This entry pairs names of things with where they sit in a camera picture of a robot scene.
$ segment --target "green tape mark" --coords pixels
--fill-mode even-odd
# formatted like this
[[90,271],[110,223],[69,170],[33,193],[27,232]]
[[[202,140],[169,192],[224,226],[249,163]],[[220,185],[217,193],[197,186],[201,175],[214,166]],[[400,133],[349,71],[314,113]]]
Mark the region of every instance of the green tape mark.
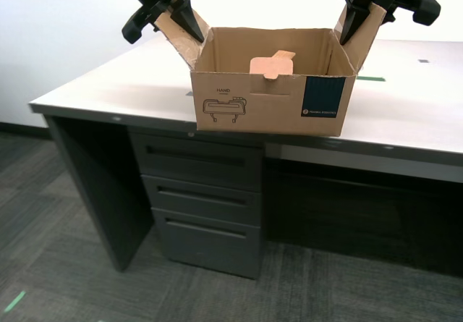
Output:
[[368,77],[368,76],[357,76],[358,80],[362,81],[377,81],[377,82],[385,82],[386,78],[384,77]]
[[7,306],[5,313],[9,313],[16,306],[17,303],[26,295],[26,292],[22,291],[18,296]]

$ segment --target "cardboard box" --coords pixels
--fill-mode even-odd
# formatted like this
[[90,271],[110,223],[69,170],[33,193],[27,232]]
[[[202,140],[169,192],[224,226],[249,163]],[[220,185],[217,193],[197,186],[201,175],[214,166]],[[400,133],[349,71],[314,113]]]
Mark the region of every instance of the cardboard box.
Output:
[[[340,136],[357,73],[386,13],[372,4],[341,46],[345,12],[333,30],[211,28],[195,13],[204,43],[168,13],[156,24],[190,66],[199,130]],[[250,75],[252,58],[278,50],[295,52],[293,75]]]

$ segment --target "desk leg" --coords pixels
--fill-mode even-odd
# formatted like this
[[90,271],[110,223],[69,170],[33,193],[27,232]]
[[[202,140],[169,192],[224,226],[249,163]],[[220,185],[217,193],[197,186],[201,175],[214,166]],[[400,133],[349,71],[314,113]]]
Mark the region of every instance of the desk leg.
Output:
[[46,116],[114,267],[128,267],[153,225],[127,128]]

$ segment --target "box flap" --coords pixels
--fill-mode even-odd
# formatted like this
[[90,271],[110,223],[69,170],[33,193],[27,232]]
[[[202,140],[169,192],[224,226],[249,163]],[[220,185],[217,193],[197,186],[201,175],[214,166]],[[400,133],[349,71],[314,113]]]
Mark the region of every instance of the box flap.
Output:
[[197,23],[200,26],[204,36],[204,42],[201,43],[187,33],[183,28],[171,20],[170,12],[164,12],[156,20],[156,26],[166,36],[167,40],[175,47],[180,56],[186,61],[190,69],[194,69],[196,61],[204,48],[208,39],[212,38],[212,30],[209,25],[194,11]]
[[[346,19],[347,7],[344,8],[338,24],[334,28],[334,33],[339,41],[341,37],[342,27]],[[350,38],[347,43],[342,46],[346,52],[355,72],[359,72],[363,63],[367,59],[368,52],[370,51],[371,45],[375,40],[376,34],[378,33],[379,27],[383,23],[386,10],[377,4],[372,3],[370,5],[370,14],[363,24],[359,27],[357,32]]]

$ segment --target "drawer handle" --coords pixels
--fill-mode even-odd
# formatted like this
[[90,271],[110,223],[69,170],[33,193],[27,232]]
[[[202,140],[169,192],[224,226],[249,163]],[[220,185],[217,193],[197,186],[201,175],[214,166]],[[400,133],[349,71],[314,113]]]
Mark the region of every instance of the drawer handle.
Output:
[[243,167],[245,165],[244,159],[240,158],[233,158],[233,157],[217,157],[217,156],[208,156],[205,154],[200,153],[191,153],[191,152],[184,152],[184,151],[175,151],[175,150],[160,150],[155,149],[152,146],[146,146],[146,153],[147,154],[156,154],[158,156],[164,156],[167,158],[175,158],[175,159],[189,159],[191,161],[202,161],[206,163],[215,163],[215,164],[223,164],[223,165],[231,165],[231,166],[239,166]]
[[199,201],[205,201],[208,203],[216,203],[227,206],[234,206],[238,208],[246,208],[246,201],[241,199],[227,198],[227,197],[216,197],[198,192],[190,192],[186,190],[178,190],[176,188],[168,188],[158,186],[158,193],[163,195],[169,195],[171,197],[196,199]]
[[237,237],[238,239],[246,239],[246,233],[244,232],[233,232],[229,230],[215,228],[214,226],[203,226],[190,222],[175,221],[174,219],[166,219],[166,224],[168,224],[169,226],[178,226],[181,228],[199,230],[201,232],[225,235],[227,237]]

